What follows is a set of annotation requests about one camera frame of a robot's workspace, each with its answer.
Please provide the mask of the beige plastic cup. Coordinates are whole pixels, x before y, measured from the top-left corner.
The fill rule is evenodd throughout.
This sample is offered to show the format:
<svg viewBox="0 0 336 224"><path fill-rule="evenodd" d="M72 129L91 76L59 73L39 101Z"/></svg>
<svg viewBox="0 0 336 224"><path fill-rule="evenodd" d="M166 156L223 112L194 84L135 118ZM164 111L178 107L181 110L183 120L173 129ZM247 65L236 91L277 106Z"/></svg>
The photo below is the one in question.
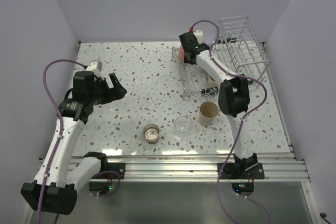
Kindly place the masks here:
<svg viewBox="0 0 336 224"><path fill-rule="evenodd" d="M219 112L218 106L211 101L203 102L199 109L198 121L201 126L209 126L217 117Z"/></svg>

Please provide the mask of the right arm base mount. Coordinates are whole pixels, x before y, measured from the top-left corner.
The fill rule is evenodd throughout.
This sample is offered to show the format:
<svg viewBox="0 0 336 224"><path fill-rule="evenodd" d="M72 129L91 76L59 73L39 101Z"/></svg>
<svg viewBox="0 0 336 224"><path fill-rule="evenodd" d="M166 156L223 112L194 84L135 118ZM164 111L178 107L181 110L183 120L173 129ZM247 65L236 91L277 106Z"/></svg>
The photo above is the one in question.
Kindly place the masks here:
<svg viewBox="0 0 336 224"><path fill-rule="evenodd" d="M253 168L239 172L234 163L226 163L221 169L222 163L217 164L217 172L220 175L220 180L229 180L234 193L251 196L255 189L255 181L265 179L264 168L261 163L258 163Z"/></svg>

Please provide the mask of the large clear glass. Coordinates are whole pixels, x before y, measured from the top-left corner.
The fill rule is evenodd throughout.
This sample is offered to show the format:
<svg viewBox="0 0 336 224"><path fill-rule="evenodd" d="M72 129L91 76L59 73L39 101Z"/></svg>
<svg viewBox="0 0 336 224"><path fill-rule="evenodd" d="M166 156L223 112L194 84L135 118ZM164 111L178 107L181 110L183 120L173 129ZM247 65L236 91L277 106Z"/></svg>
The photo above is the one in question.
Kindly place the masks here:
<svg viewBox="0 0 336 224"><path fill-rule="evenodd" d="M179 116L174 122L175 138L181 140L189 135L193 128L192 120L187 116Z"/></svg>

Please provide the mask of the pink plastic cup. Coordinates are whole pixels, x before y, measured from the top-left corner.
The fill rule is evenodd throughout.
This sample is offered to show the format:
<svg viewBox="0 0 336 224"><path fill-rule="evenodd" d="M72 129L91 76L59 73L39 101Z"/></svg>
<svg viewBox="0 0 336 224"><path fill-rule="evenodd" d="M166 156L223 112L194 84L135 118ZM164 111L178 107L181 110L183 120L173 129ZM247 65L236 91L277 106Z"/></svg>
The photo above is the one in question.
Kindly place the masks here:
<svg viewBox="0 0 336 224"><path fill-rule="evenodd" d="M185 56L184 56L184 49L182 45L180 45L179 47L178 58L181 62L184 62Z"/></svg>

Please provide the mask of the steel cork cup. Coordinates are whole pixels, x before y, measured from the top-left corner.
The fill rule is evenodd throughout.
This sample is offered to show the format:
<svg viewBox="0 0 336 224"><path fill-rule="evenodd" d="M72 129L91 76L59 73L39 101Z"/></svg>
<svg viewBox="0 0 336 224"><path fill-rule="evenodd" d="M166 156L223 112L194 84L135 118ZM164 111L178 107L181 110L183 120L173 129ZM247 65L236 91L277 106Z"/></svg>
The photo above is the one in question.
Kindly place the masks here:
<svg viewBox="0 0 336 224"><path fill-rule="evenodd" d="M160 138L160 130L155 124L147 124L143 128L143 136L147 143L155 144Z"/></svg>
<svg viewBox="0 0 336 224"><path fill-rule="evenodd" d="M218 86L217 82L211 76L209 76L207 78L207 82L208 82L210 87L217 87Z"/></svg>

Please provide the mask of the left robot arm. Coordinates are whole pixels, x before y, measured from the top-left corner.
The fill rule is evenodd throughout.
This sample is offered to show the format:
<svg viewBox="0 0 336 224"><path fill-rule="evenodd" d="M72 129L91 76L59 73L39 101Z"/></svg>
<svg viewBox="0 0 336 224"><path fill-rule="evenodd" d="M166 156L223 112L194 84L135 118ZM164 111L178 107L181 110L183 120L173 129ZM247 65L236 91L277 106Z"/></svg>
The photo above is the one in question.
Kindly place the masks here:
<svg viewBox="0 0 336 224"><path fill-rule="evenodd" d="M114 73L109 78L112 88L93 70L75 73L72 88L58 106L55 133L47 156L33 181L23 183L21 188L21 195L33 210L69 215L78 193L92 177L104 178L109 173L121 177L110 169L106 154L99 152L88 152L72 172L68 170L76 142L94 107L121 100L127 93Z"/></svg>

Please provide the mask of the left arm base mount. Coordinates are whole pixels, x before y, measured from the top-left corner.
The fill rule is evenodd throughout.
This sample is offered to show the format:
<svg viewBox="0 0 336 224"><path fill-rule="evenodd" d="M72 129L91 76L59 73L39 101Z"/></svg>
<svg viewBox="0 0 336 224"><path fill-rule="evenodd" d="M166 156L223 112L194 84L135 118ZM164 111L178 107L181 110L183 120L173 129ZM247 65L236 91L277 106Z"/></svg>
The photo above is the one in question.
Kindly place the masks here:
<svg viewBox="0 0 336 224"><path fill-rule="evenodd" d="M97 198L112 196L120 188L124 172L125 163L113 163L106 170L94 174L89 180L90 194Z"/></svg>

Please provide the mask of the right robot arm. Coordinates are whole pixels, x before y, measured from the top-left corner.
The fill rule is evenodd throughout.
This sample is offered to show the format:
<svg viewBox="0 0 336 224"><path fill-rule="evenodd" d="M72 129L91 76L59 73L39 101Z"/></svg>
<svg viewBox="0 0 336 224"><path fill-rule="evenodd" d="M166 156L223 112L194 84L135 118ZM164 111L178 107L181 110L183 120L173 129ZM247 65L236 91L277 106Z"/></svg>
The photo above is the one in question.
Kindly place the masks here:
<svg viewBox="0 0 336 224"><path fill-rule="evenodd" d="M197 65L205 70L218 84L218 107L227 116L235 144L233 144L233 171L236 176L246 178L258 164L257 156L251 146L251 138L243 129L243 113L250 104L248 81L244 76L230 73L229 69L216 59L208 56L210 47L200 44L192 31L179 35L184 50L184 62Z"/></svg>

